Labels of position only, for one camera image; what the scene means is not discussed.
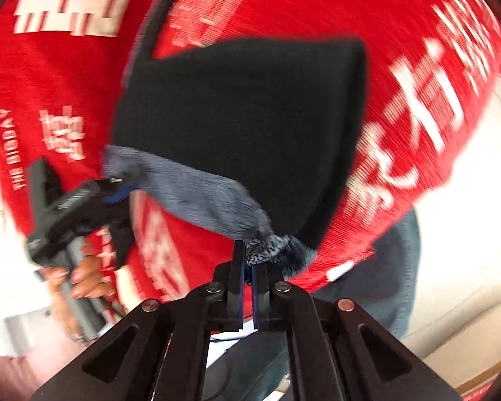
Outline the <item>person's left hand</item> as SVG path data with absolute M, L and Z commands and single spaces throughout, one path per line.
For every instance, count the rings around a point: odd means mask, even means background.
M 52 299 L 112 298 L 116 291 L 103 276 L 98 257 L 86 256 L 72 271 L 65 267 L 43 268 Z

